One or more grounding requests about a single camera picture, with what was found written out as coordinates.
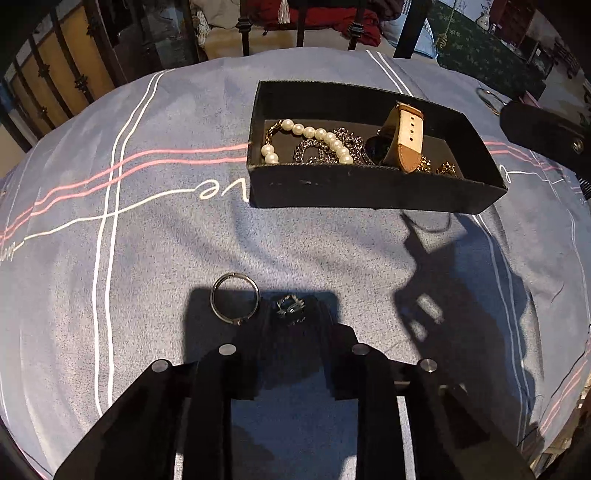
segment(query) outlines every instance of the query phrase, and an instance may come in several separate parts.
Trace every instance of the watch face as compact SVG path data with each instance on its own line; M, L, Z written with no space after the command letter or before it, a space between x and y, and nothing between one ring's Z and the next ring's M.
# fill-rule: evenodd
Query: watch face
M392 137L385 135L376 135L368 138L365 143L365 155L374 165L380 165L388 153L392 140Z

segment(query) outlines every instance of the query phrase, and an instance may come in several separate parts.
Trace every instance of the tan watch strap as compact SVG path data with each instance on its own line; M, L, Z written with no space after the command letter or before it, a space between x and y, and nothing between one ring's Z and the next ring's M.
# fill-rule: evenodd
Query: tan watch strap
M406 103L392 110L385 127L393 129L395 124L394 139L384 164L395 165L406 173L418 168L423 158L423 118L420 110Z

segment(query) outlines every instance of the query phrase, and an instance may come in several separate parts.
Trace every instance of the pillow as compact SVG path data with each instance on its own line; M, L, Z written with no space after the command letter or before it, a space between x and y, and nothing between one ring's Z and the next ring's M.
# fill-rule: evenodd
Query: pillow
M398 17L396 20L389 20L387 22L380 23L382 35L393 47L398 45L398 39L402 33L402 27L404 26L406 17L406 14L400 14L400 17ZM414 51L416 53L420 53L421 55L425 55L430 59L437 58L437 49L435 48L433 32L431 31L431 27L427 19L425 19L425 24L423 25L423 29L419 35L417 46L414 47Z

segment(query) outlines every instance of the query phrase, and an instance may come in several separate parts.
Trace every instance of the pearl bracelet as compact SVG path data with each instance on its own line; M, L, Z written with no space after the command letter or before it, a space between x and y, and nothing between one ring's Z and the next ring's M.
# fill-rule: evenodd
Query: pearl bracelet
M339 163L353 163L353 157L350 155L349 149L343 145L341 140L336 138L334 133L327 132L324 128L304 127L302 124L294 124L293 120L287 118L285 120L279 120L265 135L265 144L261 148L261 155L265 158L265 163L269 165L279 163L279 156L275 153L275 147L271 145L271 136L281 129L291 132L297 137L304 135L306 138L315 138L318 141L323 141L335 152Z

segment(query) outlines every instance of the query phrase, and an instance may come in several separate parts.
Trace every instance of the gray bed sheet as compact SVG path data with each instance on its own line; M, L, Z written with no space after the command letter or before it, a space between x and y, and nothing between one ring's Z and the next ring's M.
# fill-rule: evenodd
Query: gray bed sheet
M509 192L476 216L251 208L246 143L268 79L461 111ZM51 478L153 360L232 338L204 300L229 271L263 295L318 293L392 359L436 359L526 459L540 453L589 374L591 215L571 171L507 141L479 85L376 52L276 50L147 76L45 136L0 204L0 415L35 468ZM233 406L237 478L353 478L355 404L300 370Z

